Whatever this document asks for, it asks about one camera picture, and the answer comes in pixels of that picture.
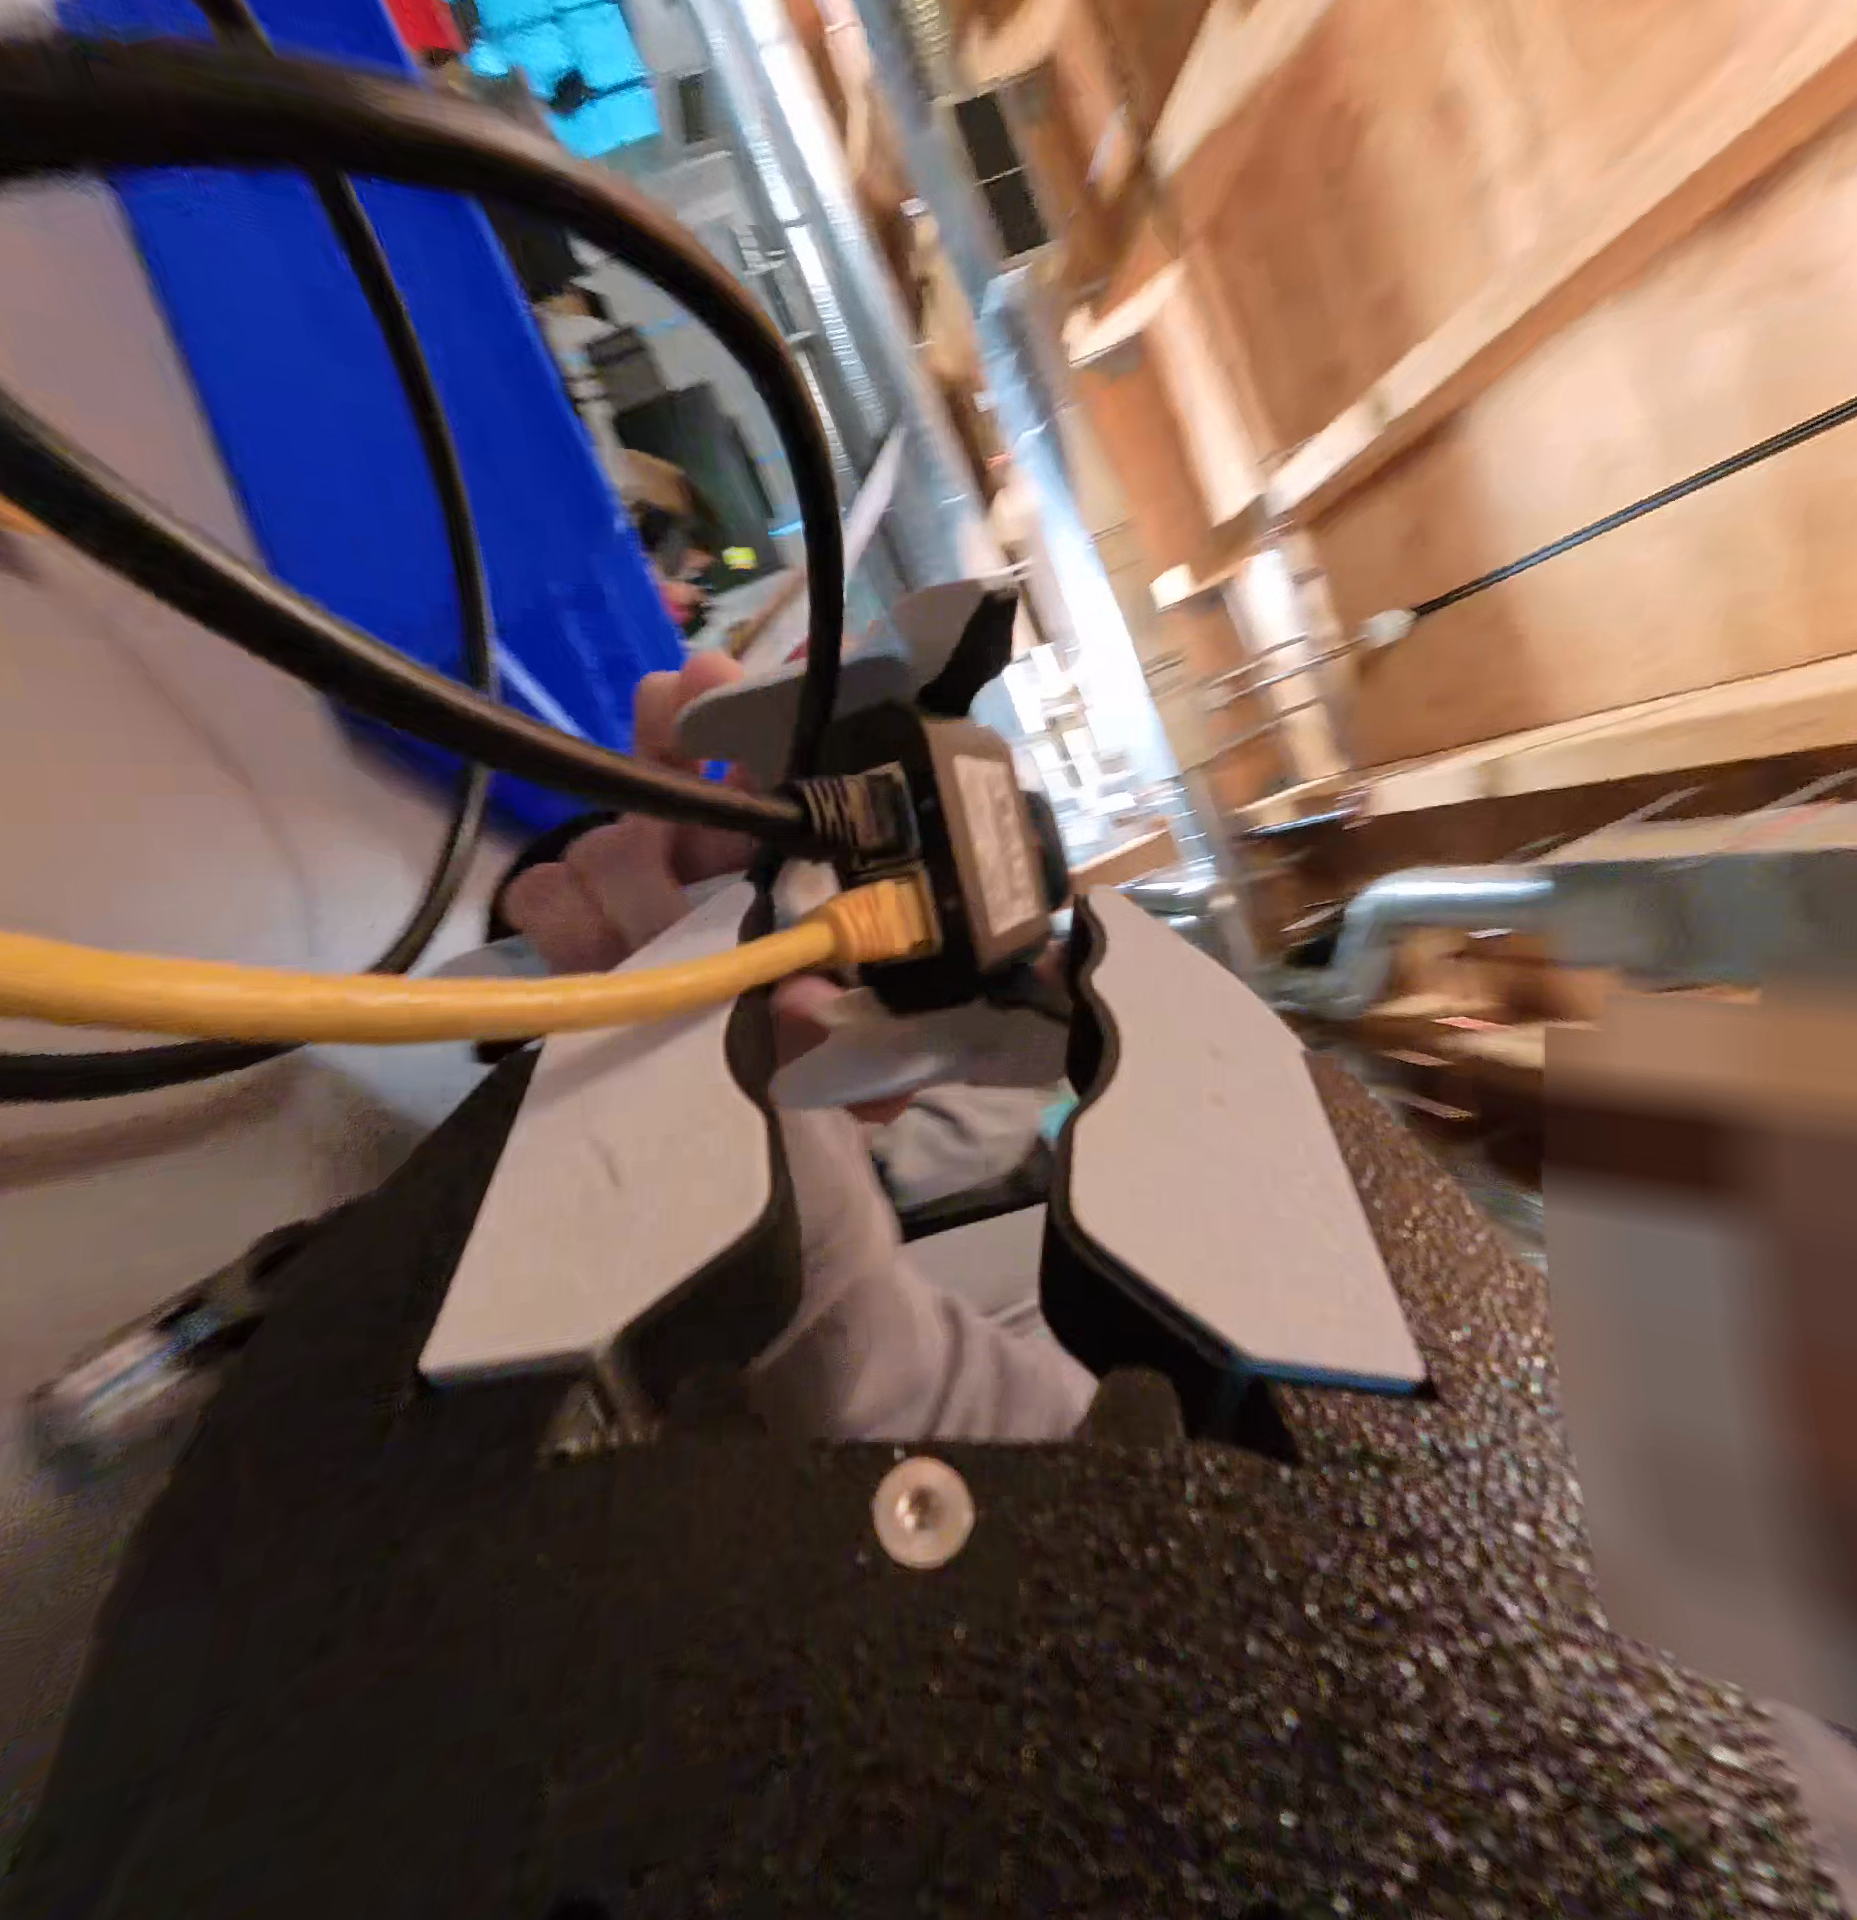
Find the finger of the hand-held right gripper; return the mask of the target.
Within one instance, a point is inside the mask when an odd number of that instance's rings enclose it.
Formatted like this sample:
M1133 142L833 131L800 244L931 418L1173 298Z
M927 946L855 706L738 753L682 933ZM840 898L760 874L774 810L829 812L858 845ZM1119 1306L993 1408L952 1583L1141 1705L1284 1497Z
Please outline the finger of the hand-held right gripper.
M806 660L780 660L687 702L674 721L674 744L693 762L724 762L752 781L778 781L789 772L798 704ZM912 660L875 647L843 659L831 720L843 721L870 706L907 704L915 694Z
M906 699L927 716L968 716L1013 654L1023 595L1011 580L957 580L906 595L892 608L891 654Z

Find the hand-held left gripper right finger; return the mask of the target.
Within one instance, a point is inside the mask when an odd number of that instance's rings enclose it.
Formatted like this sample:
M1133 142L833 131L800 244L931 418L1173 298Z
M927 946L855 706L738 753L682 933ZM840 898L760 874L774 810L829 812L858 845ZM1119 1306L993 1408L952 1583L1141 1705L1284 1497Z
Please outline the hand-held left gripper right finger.
M1149 1373L1190 1438L1294 1458L1276 1384L1425 1403L1430 1364L1311 1057L1129 895L1082 895L1039 1306L1097 1379Z

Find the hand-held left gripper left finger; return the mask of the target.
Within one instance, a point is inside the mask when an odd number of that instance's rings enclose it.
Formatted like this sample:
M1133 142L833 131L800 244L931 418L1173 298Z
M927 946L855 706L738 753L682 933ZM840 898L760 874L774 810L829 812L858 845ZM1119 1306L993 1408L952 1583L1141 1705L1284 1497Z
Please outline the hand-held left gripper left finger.
M771 989L542 1043L416 1368L583 1382L624 1427L740 1376L800 1299Z

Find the person's right forearm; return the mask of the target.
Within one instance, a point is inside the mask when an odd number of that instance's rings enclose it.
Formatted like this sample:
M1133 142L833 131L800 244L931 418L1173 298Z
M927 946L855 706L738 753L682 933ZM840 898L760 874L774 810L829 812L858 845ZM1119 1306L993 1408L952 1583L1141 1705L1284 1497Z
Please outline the person's right forearm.
M939 1085L891 1121L785 1113L798 1205L800 1301L749 1372L766 1427L823 1441L1059 1441L1094 1376L1039 1312L1033 1263L952 1288L902 1237L886 1174L912 1205L988 1187L1043 1146L1050 1095Z

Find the person's right hand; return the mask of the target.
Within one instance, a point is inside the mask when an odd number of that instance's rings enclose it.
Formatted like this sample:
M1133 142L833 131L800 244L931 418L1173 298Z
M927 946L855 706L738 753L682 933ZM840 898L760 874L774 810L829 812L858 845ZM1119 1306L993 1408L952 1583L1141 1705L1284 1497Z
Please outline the person's right hand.
M721 651L694 651L683 668L646 676L633 694L633 756L700 772L694 756L679 747L679 713L738 678L742 666ZM752 857L746 834L716 826L642 814L574 821L519 851L490 903L487 938L522 934L554 971L614 968L693 911L694 885L744 874ZM824 1043L824 1014L840 993L813 976L775 986L783 1062Z

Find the grey metal bar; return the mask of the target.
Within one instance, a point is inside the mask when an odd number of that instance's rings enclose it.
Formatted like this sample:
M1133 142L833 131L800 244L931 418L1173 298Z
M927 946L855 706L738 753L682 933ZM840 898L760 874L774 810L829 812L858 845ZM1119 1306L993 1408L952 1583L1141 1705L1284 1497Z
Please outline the grey metal bar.
M1857 848L1407 869L1356 893L1323 966L1265 968L1284 1014L1356 1020L1421 928L1538 938L1563 968L1659 986L1857 986Z

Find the blue plastic bin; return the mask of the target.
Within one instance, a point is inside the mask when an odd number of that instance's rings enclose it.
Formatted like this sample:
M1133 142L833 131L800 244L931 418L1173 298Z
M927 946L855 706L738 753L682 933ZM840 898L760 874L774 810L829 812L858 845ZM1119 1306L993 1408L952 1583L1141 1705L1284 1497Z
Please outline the blue plastic bin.
M460 678L460 597L406 395L298 174L107 177L263 564L367 636ZM651 569L508 254L470 200L358 180L470 491L519 715L614 753L679 668Z

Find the wooden crate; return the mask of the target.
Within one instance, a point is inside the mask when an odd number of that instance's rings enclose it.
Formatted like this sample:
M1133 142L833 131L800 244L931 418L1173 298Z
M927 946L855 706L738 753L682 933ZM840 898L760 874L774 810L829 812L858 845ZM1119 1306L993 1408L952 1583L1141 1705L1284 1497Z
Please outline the wooden crate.
M1203 795L1857 687L1857 419L1454 597L1857 398L1857 5L1030 13L1156 587L1256 533L1308 607L1269 663L1181 607Z

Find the silver metal duct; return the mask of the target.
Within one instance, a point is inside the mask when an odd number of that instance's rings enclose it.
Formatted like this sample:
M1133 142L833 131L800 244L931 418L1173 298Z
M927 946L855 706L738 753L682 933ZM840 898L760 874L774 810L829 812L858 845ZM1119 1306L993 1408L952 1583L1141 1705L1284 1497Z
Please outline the silver metal duct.
M760 226L758 298L789 344L824 427L843 507L888 482L856 577L868 591L1002 577L982 497L915 346L906 300L852 186L843 133L789 5L689 1L732 125Z

